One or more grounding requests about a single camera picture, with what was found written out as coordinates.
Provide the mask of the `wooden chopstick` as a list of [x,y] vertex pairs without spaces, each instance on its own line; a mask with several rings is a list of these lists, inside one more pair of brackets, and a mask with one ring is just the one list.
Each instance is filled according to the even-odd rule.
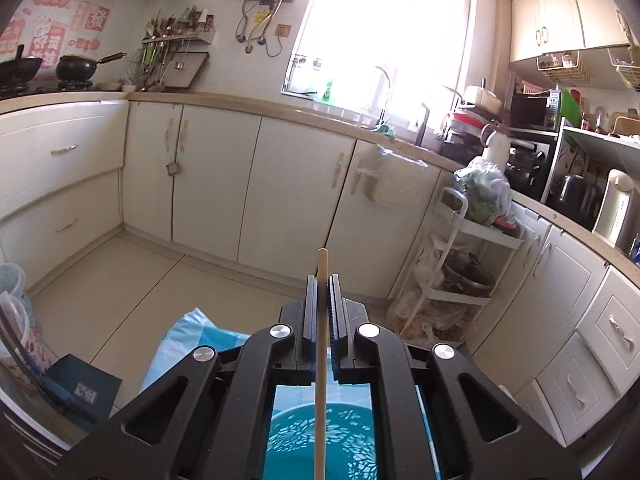
[[326,478],[326,354],[329,344],[329,252],[318,250],[318,314],[316,344],[316,407],[314,408],[314,478]]

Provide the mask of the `kitchen faucet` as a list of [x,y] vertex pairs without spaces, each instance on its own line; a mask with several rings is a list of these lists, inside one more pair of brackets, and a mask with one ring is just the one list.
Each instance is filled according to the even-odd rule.
[[378,119],[375,123],[375,128],[378,128],[385,122],[388,100],[390,99],[390,90],[392,90],[392,82],[390,81],[388,71],[384,67],[377,65],[375,68],[381,72],[386,84],[386,87],[382,90],[380,95],[380,112],[378,113]]

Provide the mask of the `blue white checkered tablecloth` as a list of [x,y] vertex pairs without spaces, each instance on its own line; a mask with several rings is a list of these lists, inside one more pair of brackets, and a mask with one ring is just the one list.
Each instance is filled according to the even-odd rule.
[[149,388],[196,348],[206,346],[221,352],[242,346],[248,338],[247,334],[217,327],[199,308],[186,312],[160,340],[140,391]]

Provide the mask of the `white tiered storage cart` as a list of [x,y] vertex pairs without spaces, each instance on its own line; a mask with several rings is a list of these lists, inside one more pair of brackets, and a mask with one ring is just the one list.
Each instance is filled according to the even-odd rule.
[[523,245],[523,222],[510,216],[483,226],[468,218],[470,206],[454,188],[440,191],[433,229],[387,315],[409,344],[461,346]]

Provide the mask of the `white plastic bag on cart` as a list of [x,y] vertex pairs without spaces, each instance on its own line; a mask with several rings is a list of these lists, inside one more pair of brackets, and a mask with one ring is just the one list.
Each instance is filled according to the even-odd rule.
[[510,214],[512,191],[506,177],[510,155],[509,130],[491,122],[480,132],[483,153],[473,158],[452,177],[452,187],[469,202],[465,217],[490,226]]

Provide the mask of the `dark blue box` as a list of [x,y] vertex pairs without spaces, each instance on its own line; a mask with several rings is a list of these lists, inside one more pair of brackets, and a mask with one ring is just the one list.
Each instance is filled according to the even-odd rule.
[[40,376],[44,391],[74,425],[91,432],[110,418],[122,378],[68,354]]

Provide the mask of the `white thermos jug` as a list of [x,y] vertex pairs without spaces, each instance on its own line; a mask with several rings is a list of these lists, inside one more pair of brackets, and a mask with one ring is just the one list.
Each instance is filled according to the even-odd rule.
[[634,224],[639,215],[639,192],[634,179],[623,171],[612,169],[603,194],[593,233],[611,246],[628,252],[634,238]]

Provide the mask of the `black microwave oven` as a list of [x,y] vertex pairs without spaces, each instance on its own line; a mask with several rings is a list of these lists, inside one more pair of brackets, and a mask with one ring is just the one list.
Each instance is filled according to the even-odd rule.
[[554,131],[559,121],[560,97],[560,90],[514,92],[511,125],[515,128]]

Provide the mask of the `black frying pan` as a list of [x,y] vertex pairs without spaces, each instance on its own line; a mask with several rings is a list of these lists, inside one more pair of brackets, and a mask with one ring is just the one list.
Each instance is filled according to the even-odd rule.
[[119,61],[126,55],[126,52],[118,52],[97,60],[80,55],[63,55],[55,67],[55,76],[60,81],[88,81],[100,64]]

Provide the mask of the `black wok on stove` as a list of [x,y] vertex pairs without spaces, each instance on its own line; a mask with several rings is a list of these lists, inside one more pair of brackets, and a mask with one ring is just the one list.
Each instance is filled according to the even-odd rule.
[[0,63],[0,82],[2,86],[27,84],[40,70],[42,58],[25,56],[24,50],[24,44],[19,44],[14,58],[9,58]]

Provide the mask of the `wall utensil rack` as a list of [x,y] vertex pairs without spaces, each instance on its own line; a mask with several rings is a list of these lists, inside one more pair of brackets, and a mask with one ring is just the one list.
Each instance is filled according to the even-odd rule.
[[209,62],[215,35],[215,15],[206,9],[188,6],[180,15],[157,15],[129,64],[131,83],[140,91],[189,90]]

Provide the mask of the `white upper wall cabinet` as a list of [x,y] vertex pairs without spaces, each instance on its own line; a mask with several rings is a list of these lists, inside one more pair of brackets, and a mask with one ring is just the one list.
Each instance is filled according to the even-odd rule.
[[626,46],[614,0],[512,0],[512,63],[547,53]]

